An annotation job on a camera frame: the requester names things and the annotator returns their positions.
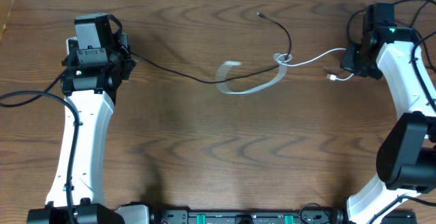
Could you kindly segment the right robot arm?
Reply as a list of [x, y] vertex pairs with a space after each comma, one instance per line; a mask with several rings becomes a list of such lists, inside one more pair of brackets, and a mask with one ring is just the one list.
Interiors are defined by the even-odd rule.
[[421, 204], [435, 190], [435, 87], [422, 60], [425, 39], [395, 22], [394, 4], [365, 7], [360, 43], [350, 42], [341, 69], [354, 76], [385, 78], [397, 122], [380, 146], [376, 174], [337, 210], [332, 223], [415, 223], [414, 214], [396, 213], [403, 202]]

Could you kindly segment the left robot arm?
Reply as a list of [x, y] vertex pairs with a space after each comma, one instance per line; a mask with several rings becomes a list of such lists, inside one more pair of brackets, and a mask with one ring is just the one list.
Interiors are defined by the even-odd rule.
[[[112, 31], [110, 24], [118, 27]], [[78, 16], [67, 39], [60, 99], [65, 126], [57, 172], [45, 206], [30, 210], [28, 223], [149, 223], [146, 204], [105, 206], [103, 164], [116, 91], [136, 66], [128, 36], [112, 14]]]

